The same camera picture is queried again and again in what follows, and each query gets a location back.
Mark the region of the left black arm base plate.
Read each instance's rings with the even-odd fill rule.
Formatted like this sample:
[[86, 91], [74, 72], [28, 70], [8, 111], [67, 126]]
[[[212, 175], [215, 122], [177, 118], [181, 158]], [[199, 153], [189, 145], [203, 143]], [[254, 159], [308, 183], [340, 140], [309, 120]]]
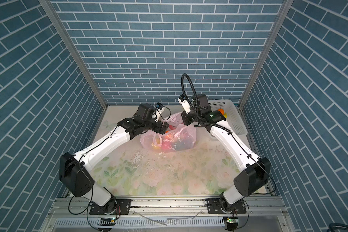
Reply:
[[131, 199], [111, 199], [105, 206], [92, 202], [89, 213], [91, 215], [128, 215], [131, 202]]

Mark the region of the pink plastic bag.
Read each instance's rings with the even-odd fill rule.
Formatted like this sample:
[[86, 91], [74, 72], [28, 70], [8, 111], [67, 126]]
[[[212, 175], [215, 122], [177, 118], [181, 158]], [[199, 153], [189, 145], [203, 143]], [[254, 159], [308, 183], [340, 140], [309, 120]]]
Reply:
[[186, 126], [181, 113], [175, 113], [167, 121], [169, 128], [165, 134], [148, 131], [141, 135], [140, 143], [143, 148], [155, 152], [177, 152], [194, 147], [197, 131], [194, 125]]

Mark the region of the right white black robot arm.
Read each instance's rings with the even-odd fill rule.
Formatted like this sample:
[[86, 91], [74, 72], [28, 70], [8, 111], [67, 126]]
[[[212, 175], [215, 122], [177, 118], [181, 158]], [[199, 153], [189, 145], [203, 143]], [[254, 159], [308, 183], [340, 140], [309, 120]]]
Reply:
[[206, 130], [226, 148], [239, 168], [240, 173], [234, 178], [233, 185], [219, 196], [224, 210], [230, 211], [231, 206], [250, 196], [266, 185], [270, 179], [271, 163], [267, 158], [260, 158], [249, 149], [235, 134], [226, 117], [218, 110], [203, 116], [196, 116], [194, 111], [183, 111], [181, 118], [185, 125], [198, 123], [198, 127]]

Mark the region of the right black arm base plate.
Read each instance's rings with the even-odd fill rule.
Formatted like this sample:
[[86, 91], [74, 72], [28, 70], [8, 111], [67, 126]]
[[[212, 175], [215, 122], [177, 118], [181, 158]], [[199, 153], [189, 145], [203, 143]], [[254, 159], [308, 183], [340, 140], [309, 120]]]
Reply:
[[246, 206], [243, 200], [230, 205], [222, 198], [207, 198], [204, 201], [208, 214], [246, 214]]

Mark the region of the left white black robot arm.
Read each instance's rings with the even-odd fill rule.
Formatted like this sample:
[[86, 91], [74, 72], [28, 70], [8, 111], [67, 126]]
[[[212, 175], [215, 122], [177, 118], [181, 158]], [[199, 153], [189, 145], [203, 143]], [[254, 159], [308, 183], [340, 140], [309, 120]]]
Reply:
[[125, 118], [96, 143], [75, 154], [63, 154], [60, 158], [59, 179], [74, 197], [85, 197], [103, 207], [106, 214], [110, 214], [116, 208], [116, 198], [91, 177], [92, 169], [134, 137], [147, 131], [165, 134], [168, 128], [167, 122], [156, 119]]

